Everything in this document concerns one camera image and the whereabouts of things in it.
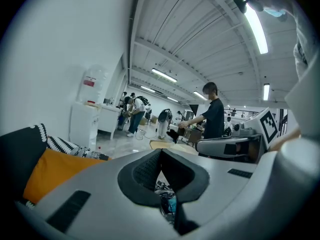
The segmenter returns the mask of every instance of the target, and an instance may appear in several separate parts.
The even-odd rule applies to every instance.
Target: orange cushion
[[[47,148],[34,167],[23,192],[23,198],[37,203],[54,188],[83,169],[104,160],[77,157]]]

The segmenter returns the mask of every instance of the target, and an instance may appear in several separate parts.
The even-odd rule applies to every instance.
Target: ceiling light
[[[177,100],[175,100],[175,99],[173,99],[173,98],[170,98],[170,97],[167,97],[169,100],[172,100],[172,101],[174,101],[174,102],[179,102],[179,101],[177,101]]]
[[[246,12],[244,14],[248,20],[250,27],[253,31],[255,40],[258,44],[259,51],[261,54],[268,53],[268,45],[264,30],[262,28],[261,22],[258,18],[258,15],[254,9],[252,9],[249,4],[246,4]]]
[[[208,100],[207,98],[203,97],[203,96],[202,96],[199,92],[197,92],[197,91],[194,91],[193,93],[194,93],[195,95],[199,96],[201,99],[203,99],[203,100],[205,100],[205,101]]]
[[[149,92],[152,92],[152,93],[155,93],[156,91],[155,90],[151,90],[151,89],[149,89],[149,88],[147,88],[147,87],[144,87],[144,86],[140,86],[142,89],[145,89],[145,90],[147,90],[147,91],[149,91]]]
[[[162,77],[164,77],[164,78],[166,78],[166,79],[168,79],[168,80],[170,80],[170,81],[172,81],[172,82],[174,82],[174,83],[177,81],[177,79],[174,79],[173,77],[171,77],[171,76],[169,76],[169,75],[167,75],[167,74],[165,74],[165,73],[162,73],[162,72],[160,72],[159,70],[157,70],[157,69],[155,69],[155,68],[152,69],[152,72],[153,72],[153,73],[156,73],[156,74],[158,74],[159,76],[162,76]]]
[[[263,100],[264,101],[267,101],[268,98],[269,98],[269,91],[270,91],[270,84],[269,83],[266,83],[264,86],[263,86]]]

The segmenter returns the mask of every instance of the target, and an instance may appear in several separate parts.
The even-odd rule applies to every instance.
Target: hand
[[[178,126],[179,128],[185,128],[185,127],[188,127],[189,123],[188,121],[181,121]]]

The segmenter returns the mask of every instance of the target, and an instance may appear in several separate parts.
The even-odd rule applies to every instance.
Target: ceiling
[[[182,104],[201,104],[193,94],[215,82],[223,103],[283,107],[298,81],[293,48],[296,24],[259,12],[269,52],[260,54],[233,0],[138,0],[132,19],[129,83],[146,86]],[[177,79],[172,83],[151,72]],[[268,103],[263,85],[270,84]]]

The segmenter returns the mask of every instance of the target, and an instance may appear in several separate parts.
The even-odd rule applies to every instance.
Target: white cabinet
[[[70,141],[82,147],[96,149],[101,109],[76,102],[72,106]]]
[[[121,110],[114,106],[102,105],[98,129],[111,133],[110,140],[114,138],[114,132],[118,125],[118,117]]]

